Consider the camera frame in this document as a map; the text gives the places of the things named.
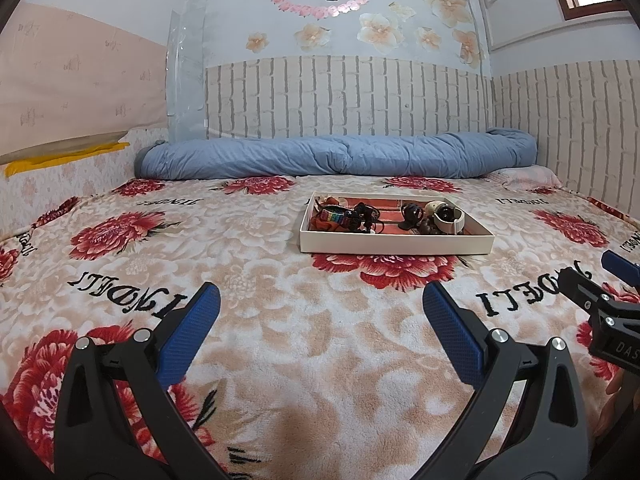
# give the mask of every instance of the finger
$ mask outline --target finger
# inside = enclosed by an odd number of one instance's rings
[[[613,395],[607,401],[602,411],[600,412],[600,418],[598,420],[598,423],[596,424],[596,429],[593,430],[593,436],[600,436],[605,432],[605,430],[611,425],[611,421],[613,420],[613,416],[615,413],[616,395]]]
[[[607,388],[604,390],[607,395],[612,395],[620,389],[620,386],[622,386],[622,377],[624,376],[624,373],[625,371],[622,368],[620,368],[620,370],[616,372],[616,374],[613,376],[613,379],[609,384],[607,384]]]

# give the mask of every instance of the blanket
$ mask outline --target blanket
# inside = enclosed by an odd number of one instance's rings
[[[423,175],[472,178],[536,161],[526,132],[418,137],[318,136],[290,139],[211,139],[161,143],[136,156],[136,176],[161,180],[289,175]]]
[[[495,234],[485,256],[300,253],[296,231],[315,190],[441,193]],[[483,179],[306,176],[133,180],[69,199],[0,249],[1,402],[53,467],[60,384],[81,335],[126,339],[180,308],[205,281],[222,310],[184,380],[178,410],[235,478],[410,478],[472,391],[422,312],[440,280],[488,328],[522,342],[567,342],[590,424],[616,367],[590,357],[587,316],[558,291],[573,267],[640,303],[604,271],[606,249],[640,258],[636,229],[557,189],[510,191]],[[160,458],[126,383],[143,450]],[[513,418],[514,387],[484,456]]]

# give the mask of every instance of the blue comforter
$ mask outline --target blue comforter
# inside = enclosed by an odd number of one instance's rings
[[[136,176],[160,180],[352,174],[473,178],[536,161],[536,139],[520,130],[427,137],[322,136],[211,139],[143,150]]]

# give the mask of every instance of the human hand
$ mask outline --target human hand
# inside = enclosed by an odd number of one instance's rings
[[[620,386],[622,386],[622,378],[624,376],[624,369],[620,368],[616,372],[616,375],[613,379],[607,384],[607,388],[604,390],[607,395],[610,395],[611,398],[604,405],[602,411],[600,412],[600,418],[598,423],[596,424],[596,429],[593,430],[593,436],[598,437],[601,434],[605,433],[607,428],[611,426],[614,415],[616,413],[616,397],[618,396],[618,392],[620,390]],[[640,389],[636,391],[634,395],[634,410],[638,409],[640,406]]]

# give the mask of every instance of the clear plastic sheet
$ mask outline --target clear plastic sheet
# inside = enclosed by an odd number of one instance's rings
[[[169,141],[207,138],[202,38],[204,7],[172,12],[166,56]]]

